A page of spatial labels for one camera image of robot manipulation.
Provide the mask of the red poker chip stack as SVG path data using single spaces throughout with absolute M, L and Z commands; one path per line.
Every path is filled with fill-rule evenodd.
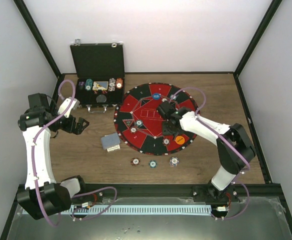
M 130 161 L 130 164 L 132 166 L 138 166 L 140 164 L 140 159 L 139 158 L 132 158 Z

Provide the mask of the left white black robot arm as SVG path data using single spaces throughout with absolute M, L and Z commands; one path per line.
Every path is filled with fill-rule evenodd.
M 43 93 L 28 96 L 29 108 L 18 120 L 26 145 L 27 176 L 24 190 L 17 193 L 19 205 L 35 220 L 59 214 L 71 207 L 72 198 L 83 202 L 88 189 L 80 175 L 57 183 L 52 170 L 51 133 L 62 130 L 80 135 L 89 122 L 75 118 L 71 111 L 80 102 L 68 97 L 58 110 L 50 112 L 48 97 Z

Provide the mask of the blue poker chip stack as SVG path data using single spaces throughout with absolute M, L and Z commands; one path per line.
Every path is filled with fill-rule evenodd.
M 179 164 L 179 159 L 175 156 L 171 157 L 169 160 L 169 164 L 171 167 L 176 167 Z

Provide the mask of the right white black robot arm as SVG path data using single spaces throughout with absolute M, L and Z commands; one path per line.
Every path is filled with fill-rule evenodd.
M 176 137 L 181 133 L 192 133 L 216 146 L 220 167 L 208 183 L 207 192 L 211 200 L 222 200 L 235 178 L 251 169 L 250 162 L 255 158 L 256 150 L 241 124 L 218 123 L 190 108 L 175 109 L 169 103 L 160 104 L 157 112 L 163 118 L 164 135 Z

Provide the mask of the teal poker chip stack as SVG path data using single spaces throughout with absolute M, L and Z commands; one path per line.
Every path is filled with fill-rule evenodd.
M 156 167 L 157 167 L 157 162 L 156 162 L 155 160 L 151 160 L 151 161 L 149 162 L 149 167 L 150 167 L 150 168 L 156 168 Z

